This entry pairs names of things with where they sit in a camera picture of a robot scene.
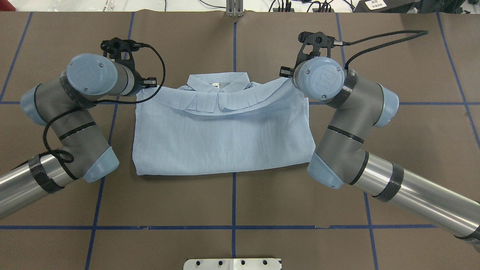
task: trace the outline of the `white floor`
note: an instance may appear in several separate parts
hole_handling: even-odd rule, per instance
[[[18,11],[137,11],[150,9],[164,11],[211,11],[222,10],[202,4],[199,0],[9,0]],[[226,0],[203,0],[214,6],[225,6]],[[359,0],[351,0],[356,6]],[[256,12],[268,11],[272,0],[244,0],[243,7],[246,10]],[[333,0],[330,5],[335,12],[352,12],[350,6],[344,0]],[[293,1],[292,8],[295,12],[306,12],[309,3]],[[468,0],[462,5],[464,10],[471,13],[480,13],[479,5],[470,5]]]

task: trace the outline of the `robotic arm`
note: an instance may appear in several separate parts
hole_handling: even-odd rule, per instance
[[[119,161],[88,112],[102,96],[132,96],[156,87],[156,78],[135,71],[133,51],[150,47],[133,40],[103,41],[104,56],[75,56],[60,77],[40,84],[21,99],[23,111],[35,123],[47,126],[47,152],[36,155],[0,176],[0,219],[83,177],[94,182],[114,171]],[[128,53],[127,60],[121,53]],[[52,127],[62,143],[52,150],[46,142]]]
[[[344,69],[319,49],[342,46],[342,41],[322,32],[302,32],[303,46],[295,68],[281,67],[280,76],[291,77],[307,97],[336,109],[308,173],[320,183],[338,189],[353,185],[383,202],[392,202],[428,219],[474,245],[480,252],[480,204],[405,170],[400,165],[362,150],[373,126],[383,127],[396,114],[398,96],[381,84]],[[313,45],[304,54],[306,45]]]

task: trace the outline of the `shirt collar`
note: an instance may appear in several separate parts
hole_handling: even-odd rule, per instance
[[[228,83],[224,88],[212,86],[212,83]],[[250,83],[245,72],[227,72],[216,74],[196,74],[188,77],[187,85],[197,92],[224,92],[242,91]]]

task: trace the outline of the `light blue shirt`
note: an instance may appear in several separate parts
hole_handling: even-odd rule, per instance
[[[138,175],[278,168],[309,162],[315,149],[308,99],[291,79],[258,84],[246,73],[190,75],[186,86],[163,87],[135,112]]]

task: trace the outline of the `light blue joint cap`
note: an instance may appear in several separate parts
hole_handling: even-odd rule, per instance
[[[113,172],[119,166],[120,162],[113,152],[112,147],[109,147],[103,154],[93,163],[84,175],[84,179],[93,183],[105,175]]]
[[[328,57],[315,57],[300,68],[297,85],[307,97],[323,101],[334,98],[344,81],[340,64]]]
[[[109,92],[117,82],[115,65],[101,55],[83,53],[67,66],[67,79],[78,92],[96,96]]]
[[[343,185],[343,181],[315,152],[307,167],[307,172],[313,179],[333,189],[339,189]]]
[[[378,85],[382,87],[382,91],[384,93],[384,107],[382,108],[382,114],[380,114],[380,118],[373,126],[383,127],[390,123],[390,120],[392,120],[392,118],[395,116],[396,111],[398,110],[398,105],[400,104],[400,100],[394,92],[388,90],[381,84]]]
[[[37,85],[26,92],[20,99],[20,106],[24,113],[32,119],[32,121],[39,125],[47,125],[45,121],[40,117],[35,105],[35,92],[40,85]]]

